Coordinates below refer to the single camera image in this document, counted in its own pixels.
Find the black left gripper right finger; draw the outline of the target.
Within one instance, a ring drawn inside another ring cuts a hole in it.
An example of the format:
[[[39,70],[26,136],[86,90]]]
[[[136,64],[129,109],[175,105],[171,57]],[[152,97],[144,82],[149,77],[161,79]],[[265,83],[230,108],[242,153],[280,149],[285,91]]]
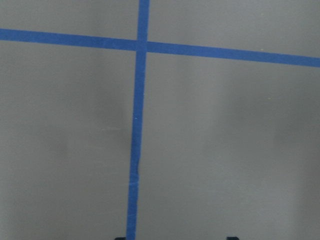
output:
[[[227,236],[226,240],[240,240],[237,236]]]

